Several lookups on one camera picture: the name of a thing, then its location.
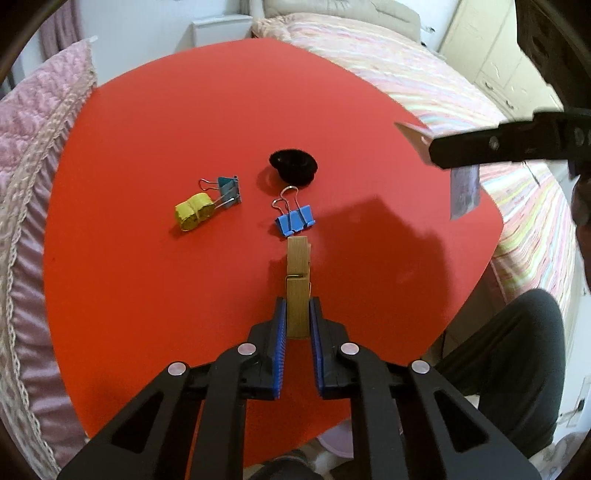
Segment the wooden clothespin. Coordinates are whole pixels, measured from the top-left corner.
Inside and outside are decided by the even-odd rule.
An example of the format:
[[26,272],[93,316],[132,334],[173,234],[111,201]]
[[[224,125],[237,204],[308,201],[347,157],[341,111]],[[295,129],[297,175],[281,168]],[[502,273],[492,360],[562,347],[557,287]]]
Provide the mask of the wooden clothespin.
[[287,337],[310,336],[311,244],[307,236],[287,239]]

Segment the blue binder clip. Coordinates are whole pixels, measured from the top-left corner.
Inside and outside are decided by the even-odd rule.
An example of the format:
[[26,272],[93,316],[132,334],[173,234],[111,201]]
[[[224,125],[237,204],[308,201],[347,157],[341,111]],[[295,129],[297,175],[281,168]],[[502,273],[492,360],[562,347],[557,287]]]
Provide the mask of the blue binder clip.
[[297,186],[287,186],[280,191],[280,196],[271,201],[271,207],[280,213],[276,217],[277,229],[283,237],[294,236],[315,225],[315,218],[310,205],[301,206],[298,202]]

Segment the teal binder clip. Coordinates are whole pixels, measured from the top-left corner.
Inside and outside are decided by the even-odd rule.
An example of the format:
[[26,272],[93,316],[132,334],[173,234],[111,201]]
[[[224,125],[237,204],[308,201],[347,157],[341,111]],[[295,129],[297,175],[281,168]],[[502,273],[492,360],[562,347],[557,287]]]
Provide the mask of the teal binder clip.
[[215,181],[200,178],[198,180],[198,186],[204,192],[213,190],[218,194],[217,199],[213,201],[215,210],[231,208],[231,206],[242,202],[238,176],[221,176]]

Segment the pink trash bin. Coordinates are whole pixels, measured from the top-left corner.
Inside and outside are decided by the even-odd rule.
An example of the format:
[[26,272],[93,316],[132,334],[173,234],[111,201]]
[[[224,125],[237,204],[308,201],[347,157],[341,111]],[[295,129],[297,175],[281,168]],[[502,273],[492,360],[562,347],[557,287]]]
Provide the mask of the pink trash bin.
[[317,437],[318,442],[335,456],[353,459],[353,428],[350,419],[343,420],[338,425],[325,431]]

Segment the cream wardrobe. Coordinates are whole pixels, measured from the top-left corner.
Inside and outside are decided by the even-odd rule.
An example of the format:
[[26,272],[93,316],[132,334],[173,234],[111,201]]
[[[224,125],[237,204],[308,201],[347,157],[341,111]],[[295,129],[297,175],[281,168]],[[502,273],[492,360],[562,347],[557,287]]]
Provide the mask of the cream wardrobe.
[[554,89],[518,45],[513,1],[461,1],[440,53],[509,119],[563,108]]

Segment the beige leather headboard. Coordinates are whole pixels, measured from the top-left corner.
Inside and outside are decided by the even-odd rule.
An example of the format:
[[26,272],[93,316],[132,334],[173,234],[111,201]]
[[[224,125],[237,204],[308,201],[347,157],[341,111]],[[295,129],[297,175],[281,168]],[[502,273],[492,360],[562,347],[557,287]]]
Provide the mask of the beige leather headboard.
[[420,15],[390,0],[250,0],[240,2],[240,11],[253,19],[273,18],[294,13],[311,13],[355,19],[389,28],[421,42]]

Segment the person black trouser leg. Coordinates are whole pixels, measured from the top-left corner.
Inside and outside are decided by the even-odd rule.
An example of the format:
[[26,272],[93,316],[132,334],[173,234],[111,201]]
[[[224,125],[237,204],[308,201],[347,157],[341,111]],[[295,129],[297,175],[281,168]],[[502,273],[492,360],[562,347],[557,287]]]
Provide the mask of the person black trouser leg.
[[530,458],[552,443],[565,382],[561,310],[541,289],[513,300],[437,365]]

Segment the striped bed sheet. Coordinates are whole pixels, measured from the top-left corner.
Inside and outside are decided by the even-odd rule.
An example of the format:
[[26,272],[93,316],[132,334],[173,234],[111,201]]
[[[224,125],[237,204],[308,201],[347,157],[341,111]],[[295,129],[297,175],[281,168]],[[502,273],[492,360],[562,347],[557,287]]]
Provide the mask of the striped bed sheet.
[[[256,19],[252,32],[322,56],[400,103],[435,134],[495,126],[501,111],[476,86],[419,43],[386,27],[315,13]],[[558,181],[542,161],[483,166],[481,184],[504,227],[488,282],[508,302],[540,288],[562,313],[574,298],[575,226]]]

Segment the pink quilted bed cover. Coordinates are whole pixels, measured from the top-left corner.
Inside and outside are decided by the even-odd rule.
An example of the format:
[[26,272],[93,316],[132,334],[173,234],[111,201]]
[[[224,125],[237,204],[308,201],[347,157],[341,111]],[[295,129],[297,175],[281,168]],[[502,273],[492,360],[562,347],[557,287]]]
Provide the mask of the pink quilted bed cover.
[[54,178],[95,86],[82,40],[1,101],[1,423],[41,479],[56,478],[87,441],[55,358],[42,263]]

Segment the white nightstand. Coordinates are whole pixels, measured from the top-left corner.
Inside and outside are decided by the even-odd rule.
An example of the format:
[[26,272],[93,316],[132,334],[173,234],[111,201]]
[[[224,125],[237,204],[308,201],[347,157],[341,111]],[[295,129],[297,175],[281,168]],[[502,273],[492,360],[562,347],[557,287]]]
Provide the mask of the white nightstand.
[[231,14],[206,17],[192,23],[194,47],[243,40],[250,37],[252,16]]

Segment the pink curtain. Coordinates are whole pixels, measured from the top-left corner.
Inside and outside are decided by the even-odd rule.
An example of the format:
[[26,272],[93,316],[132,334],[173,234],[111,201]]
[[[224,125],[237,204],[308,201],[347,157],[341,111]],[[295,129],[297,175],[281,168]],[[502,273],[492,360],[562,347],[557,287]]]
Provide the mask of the pink curtain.
[[66,1],[41,25],[39,31],[41,50],[45,60],[81,41],[84,36],[79,2]]

